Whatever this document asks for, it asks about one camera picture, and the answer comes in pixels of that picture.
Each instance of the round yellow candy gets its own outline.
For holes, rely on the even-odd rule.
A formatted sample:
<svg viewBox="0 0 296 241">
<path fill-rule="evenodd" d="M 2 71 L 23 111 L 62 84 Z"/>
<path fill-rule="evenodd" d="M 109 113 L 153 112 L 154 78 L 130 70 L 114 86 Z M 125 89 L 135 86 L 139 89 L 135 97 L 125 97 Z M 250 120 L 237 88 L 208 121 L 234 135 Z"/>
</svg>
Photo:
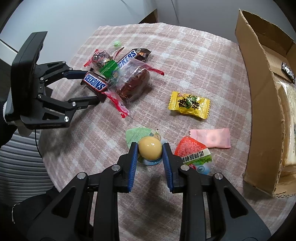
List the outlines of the round yellow candy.
<svg viewBox="0 0 296 241">
<path fill-rule="evenodd" d="M 138 141 L 139 153 L 143 158 L 149 161 L 157 160 L 161 157 L 163 147 L 158 139 L 155 137 L 142 137 Z"/>
</svg>

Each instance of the snickers logo text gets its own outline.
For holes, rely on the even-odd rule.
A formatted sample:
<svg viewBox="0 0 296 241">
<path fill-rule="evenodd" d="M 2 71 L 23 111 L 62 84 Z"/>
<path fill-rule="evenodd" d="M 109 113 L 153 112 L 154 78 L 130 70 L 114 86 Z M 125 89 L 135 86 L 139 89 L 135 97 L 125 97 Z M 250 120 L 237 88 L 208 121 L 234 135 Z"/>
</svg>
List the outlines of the snickers logo text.
<svg viewBox="0 0 296 241">
<path fill-rule="evenodd" d="M 107 89 L 106 81 L 101 76 L 94 76 L 91 73 L 87 73 L 83 81 L 98 92 L 103 92 Z"/>
<path fill-rule="evenodd" d="M 126 56 L 124 56 L 119 62 L 118 65 L 120 68 L 122 68 L 123 66 L 126 65 L 127 63 L 127 58 L 135 58 L 137 56 L 137 53 L 135 50 L 132 50 L 131 52 L 129 52 Z"/>
</svg>

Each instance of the pink plaid blanket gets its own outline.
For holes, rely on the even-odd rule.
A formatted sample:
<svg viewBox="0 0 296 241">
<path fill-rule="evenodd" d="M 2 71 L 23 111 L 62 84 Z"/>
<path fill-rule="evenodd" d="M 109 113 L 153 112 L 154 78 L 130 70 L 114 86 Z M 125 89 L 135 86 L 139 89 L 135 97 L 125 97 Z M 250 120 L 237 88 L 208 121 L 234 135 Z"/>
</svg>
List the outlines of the pink plaid blanket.
<svg viewBox="0 0 296 241">
<path fill-rule="evenodd" d="M 275 232 L 296 198 L 274 199 L 243 183 L 251 133 L 251 102 L 247 73 L 237 44 L 213 34 L 163 23 L 100 27 L 70 62 L 74 69 L 96 48 L 108 49 L 120 40 L 119 58 L 137 47 L 152 50 L 147 63 L 164 71 L 153 75 L 147 91 L 122 119 L 113 104 L 77 111 L 68 129 L 43 130 L 39 141 L 43 160 L 55 186 L 61 190 L 78 172 L 101 172 L 128 152 L 125 131 L 135 127 L 159 129 L 172 151 L 190 129 L 229 128 L 230 149 L 211 149 L 211 174 L 221 172 L 247 199 Z M 94 95 L 81 80 L 60 80 L 52 97 L 68 100 Z M 192 93 L 211 100 L 209 117 L 201 120 L 168 109 L 172 91 Z M 119 194 L 121 240 L 178 240 L 182 195 L 171 194 L 162 163 L 138 164 L 134 187 Z"/>
</svg>

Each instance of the metal screw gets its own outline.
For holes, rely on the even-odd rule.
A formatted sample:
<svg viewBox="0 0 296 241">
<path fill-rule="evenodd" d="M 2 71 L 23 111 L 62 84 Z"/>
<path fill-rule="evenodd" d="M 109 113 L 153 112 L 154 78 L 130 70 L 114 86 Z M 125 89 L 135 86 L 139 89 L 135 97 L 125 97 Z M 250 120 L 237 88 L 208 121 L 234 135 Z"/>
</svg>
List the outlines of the metal screw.
<svg viewBox="0 0 296 241">
<path fill-rule="evenodd" d="M 113 165 L 113 166 L 111 167 L 111 169 L 112 169 L 113 171 L 118 171 L 118 170 L 120 170 L 120 165 Z"/>
<path fill-rule="evenodd" d="M 80 172 L 80 173 L 77 174 L 78 179 L 83 179 L 85 177 L 86 177 L 86 174 L 84 172 Z"/>
<path fill-rule="evenodd" d="M 189 166 L 187 166 L 187 165 L 182 165 L 181 166 L 181 169 L 183 170 L 183 171 L 188 171 L 189 170 Z"/>
<path fill-rule="evenodd" d="M 223 175 L 221 173 L 216 173 L 215 178 L 221 180 L 223 178 Z"/>
</svg>

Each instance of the snickers wrapper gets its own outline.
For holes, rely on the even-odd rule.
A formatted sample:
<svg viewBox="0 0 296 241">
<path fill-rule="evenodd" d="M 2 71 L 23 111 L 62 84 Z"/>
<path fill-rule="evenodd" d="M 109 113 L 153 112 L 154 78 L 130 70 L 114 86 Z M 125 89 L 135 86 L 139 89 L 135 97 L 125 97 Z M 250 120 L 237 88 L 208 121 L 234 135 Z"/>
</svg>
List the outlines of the snickers wrapper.
<svg viewBox="0 0 296 241">
<path fill-rule="evenodd" d="M 96 93 L 101 93 L 107 90 L 107 79 L 91 71 L 87 72 L 80 84 L 87 85 Z"/>
<path fill-rule="evenodd" d="M 126 56 L 124 56 L 117 63 L 119 65 L 119 68 L 122 68 L 123 66 L 126 65 L 128 58 L 135 58 L 135 59 L 145 62 L 150 53 L 151 53 L 151 51 L 148 49 L 145 49 L 145 48 L 132 49 Z"/>
</svg>

